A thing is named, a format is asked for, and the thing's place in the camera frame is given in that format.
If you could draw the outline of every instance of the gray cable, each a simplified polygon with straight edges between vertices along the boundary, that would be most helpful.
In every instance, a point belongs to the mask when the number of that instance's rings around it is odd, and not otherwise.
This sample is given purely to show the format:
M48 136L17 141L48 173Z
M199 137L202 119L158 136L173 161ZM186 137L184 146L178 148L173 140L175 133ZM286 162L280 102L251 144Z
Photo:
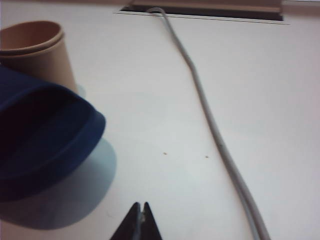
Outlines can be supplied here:
M242 202L243 207L245 208L245 206L247 206L249 213L251 214L251 217L254 222L254 227L255 227L254 231L255 230L257 231L261 240L270 240L271 238L270 238L268 230L265 226L264 220L261 217L259 209L255 203L255 200L252 197L252 195L251 195L243 177L241 176L235 162L233 161L233 158L231 157L231 155L227 149L227 146L225 145L225 142L220 134L220 131L218 129L218 126L216 124L214 116L211 113L210 106L209 106L208 101L206 99L205 92L204 92L203 87L201 85L195 64L193 63L192 59L189 57L189 55L187 54L187 51L185 50L184 46L180 42L179 38L177 37L173 27L171 26L171 24L169 22L169 19L168 19L166 12L160 7L152 7L150 9L148 9L147 12L148 13L159 12L164 17L164 22L169 30L170 35L171 35L175 45L179 49L181 55L183 56L186 64L188 65L188 67L191 71L193 82L194 82L196 91L198 93L198 97L201 102L201 106L202 106L205 118L207 120L211 134L212 134L213 139L215 141L216 147L220 153L220 156L221 156L221 159L224 163L224 166L225 166L227 172L229 173L229 176L234 184L234 187L237 189L238 194L242 195L242 197L243 197L243 200L244 200L244 202Z

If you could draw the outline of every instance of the paper cup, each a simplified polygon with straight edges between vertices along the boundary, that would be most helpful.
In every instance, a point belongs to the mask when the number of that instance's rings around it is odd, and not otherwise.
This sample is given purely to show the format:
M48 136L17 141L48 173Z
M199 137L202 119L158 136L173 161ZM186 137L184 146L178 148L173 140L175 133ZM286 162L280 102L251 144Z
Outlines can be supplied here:
M61 26L32 21L0 31L0 63L77 93Z

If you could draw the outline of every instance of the cup rim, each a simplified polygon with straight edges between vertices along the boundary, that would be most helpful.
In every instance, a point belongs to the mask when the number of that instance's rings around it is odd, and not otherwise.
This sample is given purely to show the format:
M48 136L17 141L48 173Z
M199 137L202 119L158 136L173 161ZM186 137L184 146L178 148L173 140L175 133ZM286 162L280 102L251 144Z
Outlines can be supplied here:
M64 38L65 38L65 35L63 34L62 37L52 46L42 49L40 51L29 52L26 54L18 54L18 55L1 55L0 54L0 62L1 62L1 59L23 59L23 58L35 57L41 54L51 52L53 49L60 46L64 42Z
M32 46L27 46L27 47L20 47L20 48L14 48L14 49L8 49L8 48L0 48L0 56L17 56L17 55L25 55L25 54L30 54L38 51L42 51L45 49L50 48L51 46L55 45L61 38L63 38L64 32L60 24L54 21L48 21L48 20L37 20L37 21L25 21L21 23L17 23L8 27L5 27L0 30L0 34L2 31L10 29L10 28L15 28L20 25L26 25L26 24L33 24L33 23L50 23L54 24L59 28L58 33L50 38L47 41L44 41L42 43L32 45Z

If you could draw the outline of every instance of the white surface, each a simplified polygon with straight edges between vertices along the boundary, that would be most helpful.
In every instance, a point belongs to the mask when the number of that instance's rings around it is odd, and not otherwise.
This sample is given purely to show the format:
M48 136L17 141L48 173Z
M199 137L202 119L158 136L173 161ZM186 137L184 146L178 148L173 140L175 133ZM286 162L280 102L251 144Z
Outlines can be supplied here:
M76 80L107 118L103 138L117 164L103 200L82 220L54 230L2 222L1 240L109 239L131 205L145 201L164 240L252 239L191 76L160 18L94 4L1 7L2 27L43 19L63 25ZM272 239L316 240L320 17L285 17L290 25L171 21Z

